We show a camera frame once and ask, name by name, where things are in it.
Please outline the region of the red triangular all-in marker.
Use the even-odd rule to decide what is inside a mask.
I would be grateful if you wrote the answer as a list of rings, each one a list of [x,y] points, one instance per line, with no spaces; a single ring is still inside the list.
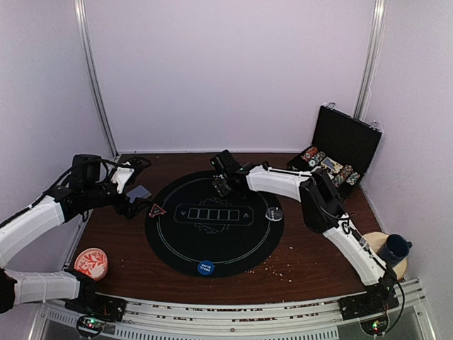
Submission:
[[[159,205],[154,203],[149,211],[149,218],[155,218],[157,216],[165,215],[165,214],[166,214],[166,211],[162,207],[160,207]]]

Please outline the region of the clear round dealer button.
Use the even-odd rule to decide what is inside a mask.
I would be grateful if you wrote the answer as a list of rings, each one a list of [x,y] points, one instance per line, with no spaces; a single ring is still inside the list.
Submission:
[[[283,216],[283,211],[279,207],[269,207],[265,212],[265,217],[271,222],[279,222]]]

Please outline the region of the blue small blind button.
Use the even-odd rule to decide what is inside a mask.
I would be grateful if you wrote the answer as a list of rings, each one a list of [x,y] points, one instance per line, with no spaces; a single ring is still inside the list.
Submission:
[[[201,261],[197,265],[197,272],[202,276],[210,276],[213,274],[215,265],[208,260]]]

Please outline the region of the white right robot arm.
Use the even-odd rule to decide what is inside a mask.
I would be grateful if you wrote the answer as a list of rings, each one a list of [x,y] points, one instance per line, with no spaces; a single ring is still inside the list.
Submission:
[[[397,282],[396,274],[354,226],[336,187],[323,169],[288,171],[272,168],[267,162],[241,165],[233,159],[222,161],[219,157],[213,157],[210,163],[217,171],[213,186],[220,196],[255,191],[301,203],[307,228],[332,242],[370,291],[363,297],[363,307],[375,313],[390,301],[389,291]]]

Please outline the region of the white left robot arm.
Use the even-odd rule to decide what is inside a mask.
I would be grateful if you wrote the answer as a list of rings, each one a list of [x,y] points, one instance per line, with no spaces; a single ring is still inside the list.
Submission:
[[[124,192],[143,171],[128,161],[113,165],[104,179],[98,166],[70,169],[56,184],[33,203],[1,223],[1,312],[16,305],[48,300],[73,300],[86,314],[102,307],[94,279],[77,270],[31,273],[8,269],[8,262],[44,233],[63,225],[77,215],[111,206],[128,220],[149,201],[130,199]]]

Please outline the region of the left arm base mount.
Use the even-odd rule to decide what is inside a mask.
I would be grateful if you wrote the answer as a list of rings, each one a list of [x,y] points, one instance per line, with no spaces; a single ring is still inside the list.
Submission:
[[[101,334],[107,323],[121,322],[127,301],[97,293],[96,282],[90,276],[74,269],[64,269],[80,283],[79,293],[74,299],[63,299],[64,306],[81,314],[76,321],[77,332],[86,339]]]

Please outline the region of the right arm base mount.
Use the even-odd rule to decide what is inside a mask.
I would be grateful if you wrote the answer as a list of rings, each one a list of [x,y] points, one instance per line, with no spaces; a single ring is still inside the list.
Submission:
[[[344,321],[358,319],[368,336],[383,336],[391,328],[389,310],[399,307],[394,287],[373,288],[366,293],[342,297],[338,301]]]

